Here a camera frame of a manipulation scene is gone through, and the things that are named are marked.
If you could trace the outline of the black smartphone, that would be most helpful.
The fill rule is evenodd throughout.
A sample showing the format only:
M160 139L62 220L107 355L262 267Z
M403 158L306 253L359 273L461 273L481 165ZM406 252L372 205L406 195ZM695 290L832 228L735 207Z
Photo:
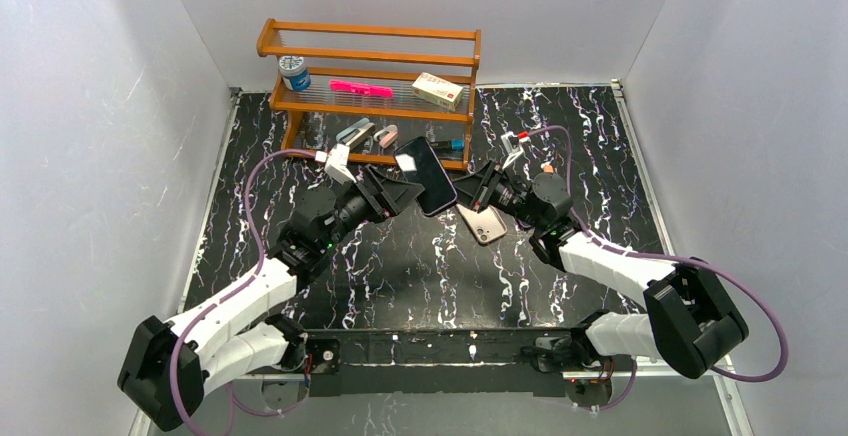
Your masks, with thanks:
M403 177L424 188L416 200L425 216L437 215L456 203L458 195L453 182L425 137L416 137L397 148L394 158Z

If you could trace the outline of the pink phone case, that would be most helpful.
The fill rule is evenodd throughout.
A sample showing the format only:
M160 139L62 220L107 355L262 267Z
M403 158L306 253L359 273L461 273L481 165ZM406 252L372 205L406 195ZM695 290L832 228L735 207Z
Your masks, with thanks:
M507 234L508 228L505 222L500 213L493 207L475 212L457 204L456 209L472 236L481 246L489 245Z

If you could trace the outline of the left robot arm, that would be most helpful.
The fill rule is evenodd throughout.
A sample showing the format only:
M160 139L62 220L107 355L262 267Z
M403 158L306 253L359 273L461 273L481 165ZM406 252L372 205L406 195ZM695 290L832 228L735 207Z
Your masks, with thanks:
M336 189L304 192L277 244L246 274L188 311L166 321L150 316L136 327L118 389L161 430L171 431L207 394L281 364L304 334L281 317L260 318L320 276L350 232L399 215L423 191L367 166L360 178Z

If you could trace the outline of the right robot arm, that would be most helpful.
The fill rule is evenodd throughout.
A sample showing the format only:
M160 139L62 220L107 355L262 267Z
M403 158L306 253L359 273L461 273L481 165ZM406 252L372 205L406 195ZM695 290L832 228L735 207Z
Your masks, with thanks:
M717 274L701 262L639 257L603 243L573 217L566 180L541 173L524 185L488 162L453 182L461 205L490 206L532 227L534 254L560 271L587 277L639 304L640 314L599 310L571 330L566 353L584 364L612 356L665 361L695 379L749 335Z

